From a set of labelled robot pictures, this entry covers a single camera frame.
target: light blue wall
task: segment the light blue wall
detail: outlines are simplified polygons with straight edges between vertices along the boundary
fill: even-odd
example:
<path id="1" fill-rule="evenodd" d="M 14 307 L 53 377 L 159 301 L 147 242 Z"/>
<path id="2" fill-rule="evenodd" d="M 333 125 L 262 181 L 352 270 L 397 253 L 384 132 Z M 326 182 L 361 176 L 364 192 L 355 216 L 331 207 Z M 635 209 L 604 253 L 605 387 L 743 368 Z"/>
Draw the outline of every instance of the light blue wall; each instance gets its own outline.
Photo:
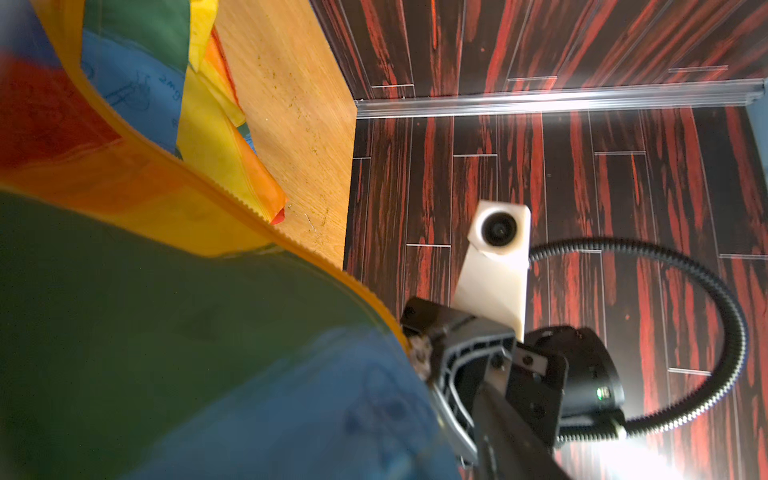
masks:
<path id="1" fill-rule="evenodd" d="M 760 151 L 763 172 L 766 173 L 766 178 L 768 178 L 768 95 L 764 95 L 761 99 L 747 107 L 746 112 L 750 116 L 752 131 L 755 134 L 755 142 L 757 142 L 757 149 Z"/>

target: aluminum baseboard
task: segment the aluminum baseboard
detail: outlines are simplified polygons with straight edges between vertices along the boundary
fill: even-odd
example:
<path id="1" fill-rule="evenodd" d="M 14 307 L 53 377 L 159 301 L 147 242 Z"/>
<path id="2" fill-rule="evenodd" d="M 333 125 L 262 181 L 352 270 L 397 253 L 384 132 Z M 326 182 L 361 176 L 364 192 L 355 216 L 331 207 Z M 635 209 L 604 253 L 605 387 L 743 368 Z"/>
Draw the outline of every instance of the aluminum baseboard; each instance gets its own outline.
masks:
<path id="1" fill-rule="evenodd" d="M 436 98 L 357 100 L 358 118 L 454 117 L 547 111 L 745 106 L 763 96 L 763 79 L 631 87 L 575 88 Z"/>

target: camera lens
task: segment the camera lens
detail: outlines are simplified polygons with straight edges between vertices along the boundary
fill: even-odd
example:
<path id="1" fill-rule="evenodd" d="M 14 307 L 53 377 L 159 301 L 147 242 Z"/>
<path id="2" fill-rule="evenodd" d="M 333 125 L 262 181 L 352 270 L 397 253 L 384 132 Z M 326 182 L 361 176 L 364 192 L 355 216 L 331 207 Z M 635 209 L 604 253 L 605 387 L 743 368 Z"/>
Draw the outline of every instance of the camera lens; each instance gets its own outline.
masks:
<path id="1" fill-rule="evenodd" d="M 482 237 L 488 245 L 503 247 L 509 245 L 518 232 L 518 224 L 512 215 L 496 212 L 482 224 Z"/>

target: black cable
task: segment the black cable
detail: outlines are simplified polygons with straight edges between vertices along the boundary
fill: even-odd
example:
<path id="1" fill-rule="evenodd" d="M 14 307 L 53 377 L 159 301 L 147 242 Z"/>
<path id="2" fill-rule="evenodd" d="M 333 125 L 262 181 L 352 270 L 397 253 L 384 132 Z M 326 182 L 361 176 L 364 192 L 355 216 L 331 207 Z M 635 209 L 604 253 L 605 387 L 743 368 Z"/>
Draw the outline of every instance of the black cable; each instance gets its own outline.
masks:
<path id="1" fill-rule="evenodd" d="M 720 401 L 733 388 L 746 360 L 747 329 L 744 313 L 728 287 L 704 265 L 680 252 L 653 243 L 621 238 L 582 238 L 547 243 L 531 249 L 528 259 L 536 263 L 547 257 L 583 250 L 627 253 L 667 263 L 687 273 L 714 300 L 723 324 L 723 352 L 712 374 L 698 389 L 657 412 L 629 419 L 624 425 L 585 425 L 561 428 L 558 443 L 595 442 L 617 439 L 620 427 L 627 437 L 665 432 L 690 422 Z"/>

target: light wood surface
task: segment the light wood surface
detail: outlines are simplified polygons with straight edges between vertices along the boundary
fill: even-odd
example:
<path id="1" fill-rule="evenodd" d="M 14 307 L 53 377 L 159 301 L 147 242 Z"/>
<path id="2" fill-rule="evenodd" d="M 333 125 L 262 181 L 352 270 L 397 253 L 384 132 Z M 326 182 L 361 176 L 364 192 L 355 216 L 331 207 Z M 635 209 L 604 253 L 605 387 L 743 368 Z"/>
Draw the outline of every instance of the light wood surface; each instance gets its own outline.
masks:
<path id="1" fill-rule="evenodd" d="M 308 0 L 223 0 L 217 30 L 261 161 L 288 194 L 279 230 L 342 266 L 357 109 Z"/>

